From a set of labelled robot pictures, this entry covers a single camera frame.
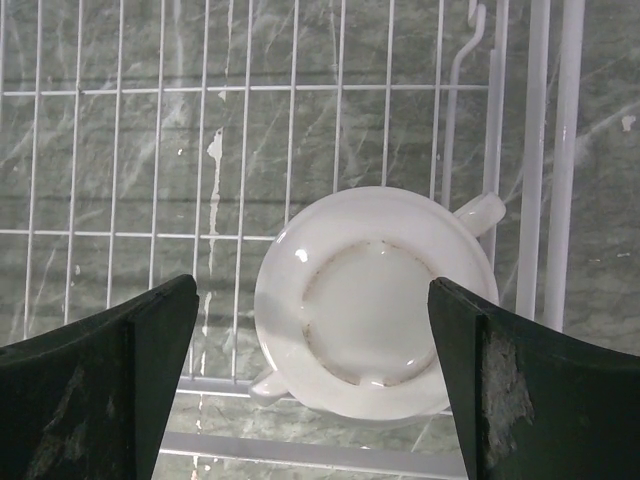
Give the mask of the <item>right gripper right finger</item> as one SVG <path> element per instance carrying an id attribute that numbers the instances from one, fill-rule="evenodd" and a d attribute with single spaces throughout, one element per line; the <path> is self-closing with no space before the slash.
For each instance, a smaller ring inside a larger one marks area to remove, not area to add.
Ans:
<path id="1" fill-rule="evenodd" d="M 469 478 L 638 478 L 638 357 L 445 277 L 429 285 L 428 312 Z"/>

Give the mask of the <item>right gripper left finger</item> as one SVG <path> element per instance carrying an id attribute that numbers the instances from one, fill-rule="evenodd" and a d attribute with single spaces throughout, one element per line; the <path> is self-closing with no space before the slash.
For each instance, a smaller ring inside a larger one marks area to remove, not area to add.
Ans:
<path id="1" fill-rule="evenodd" d="M 2 347 L 2 478 L 151 478 L 198 308 L 182 274 Z"/>

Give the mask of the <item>white handled bowl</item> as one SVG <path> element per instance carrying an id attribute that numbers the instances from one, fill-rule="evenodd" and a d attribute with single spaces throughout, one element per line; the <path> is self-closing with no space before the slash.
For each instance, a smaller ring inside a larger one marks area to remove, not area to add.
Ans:
<path id="1" fill-rule="evenodd" d="M 449 278 L 499 298 L 480 237 L 506 212 L 495 194 L 456 211 L 407 190 L 328 195 L 270 245 L 254 294 L 267 368 L 250 384 L 263 406 L 291 396 L 369 426 L 411 424 L 449 405 L 427 300 Z"/>

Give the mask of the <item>white wire dish rack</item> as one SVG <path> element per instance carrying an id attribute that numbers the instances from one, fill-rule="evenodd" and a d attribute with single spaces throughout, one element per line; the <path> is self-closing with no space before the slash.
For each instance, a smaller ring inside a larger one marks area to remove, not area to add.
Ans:
<path id="1" fill-rule="evenodd" d="M 267 365 L 254 288 L 272 239 L 326 195 L 389 185 L 450 201 L 502 153 L 495 271 L 515 294 L 516 170 L 536 1 L 5 1 L 1 340 L 14 343 L 192 274 L 200 311 L 157 479 L 373 479 L 366 450 L 462 475 L 454 422 L 351 426 L 246 392 Z"/>

